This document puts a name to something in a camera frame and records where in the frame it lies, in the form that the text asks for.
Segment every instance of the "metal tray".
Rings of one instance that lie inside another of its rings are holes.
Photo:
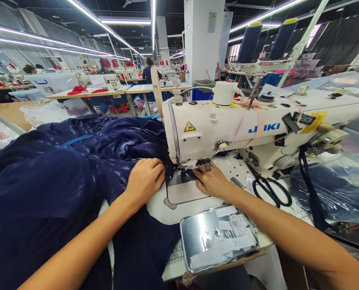
[[[238,209],[236,209],[235,213],[232,213],[232,207],[233,206],[229,204],[214,207],[181,220],[179,225],[182,248],[185,256],[185,265],[190,273],[196,274],[206,269],[218,267],[259,248],[257,236],[252,231],[248,218]],[[240,225],[243,226],[243,228],[234,230],[231,227],[231,229],[228,229],[229,225],[232,225],[232,220],[237,218],[240,219]],[[215,250],[216,248],[213,247],[215,247],[216,244],[220,245],[219,243],[225,240],[231,242],[232,240],[236,240],[235,238],[244,235],[250,237],[250,239],[253,238],[255,244],[249,248],[233,250],[228,256],[222,255],[222,261],[217,264],[202,266],[196,269],[193,268],[191,257],[194,255],[207,252],[210,249]]]

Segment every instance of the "strap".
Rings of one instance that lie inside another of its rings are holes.
[[[309,147],[309,144],[306,143],[300,147],[299,151],[299,166],[300,166],[300,173],[301,176],[304,179],[304,182],[307,186],[307,189],[309,191],[309,207],[311,209],[312,218],[314,220],[314,226],[315,228],[319,229],[320,231],[324,232],[324,230],[330,228],[335,232],[338,232],[338,229],[332,225],[330,225],[328,222],[326,222],[326,219],[324,217],[322,206],[320,204],[320,199],[318,197],[318,194],[315,191],[315,187],[313,186],[311,182],[311,178],[309,176],[309,169],[308,169],[308,163],[307,158],[305,157],[305,152],[307,151],[307,148]]]
[[[66,142],[66,143],[64,143],[64,144],[62,144],[62,145],[60,145],[59,148],[65,148],[65,147],[67,147],[67,146],[69,146],[69,145],[71,145],[71,144],[73,144],[73,143],[75,143],[75,142],[79,142],[79,141],[82,141],[82,140],[84,140],[84,139],[91,138],[91,137],[93,137],[93,136],[94,136],[94,135],[83,135],[83,136],[80,136],[80,137],[78,137],[78,138],[72,139],[72,140],[70,140],[70,141],[68,141],[68,142]]]

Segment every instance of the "blue thread spool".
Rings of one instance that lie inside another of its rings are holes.
[[[261,21],[252,23],[245,29],[244,38],[241,42],[239,55],[237,61],[241,63],[251,63],[257,44],[259,43],[262,26]]]
[[[277,33],[275,43],[272,46],[271,53],[269,54],[269,60],[278,60],[284,57],[284,53],[287,50],[294,30],[297,26],[297,18],[291,18],[284,21],[283,25],[280,26],[279,32]]]

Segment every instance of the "forearm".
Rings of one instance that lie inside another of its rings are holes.
[[[237,188],[230,203],[240,208],[286,254],[319,272],[343,272],[358,267],[338,243],[311,225]]]
[[[118,229],[140,208],[120,195],[100,217],[38,269],[19,290],[79,289]]]

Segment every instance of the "hand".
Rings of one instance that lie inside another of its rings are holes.
[[[141,207],[161,188],[164,180],[165,167],[161,160],[139,160],[130,172],[125,194]]]
[[[233,192],[239,187],[227,180],[221,170],[213,163],[210,163],[211,171],[206,172],[205,166],[193,170],[199,180],[196,180],[197,187],[205,194],[218,197],[231,203]]]

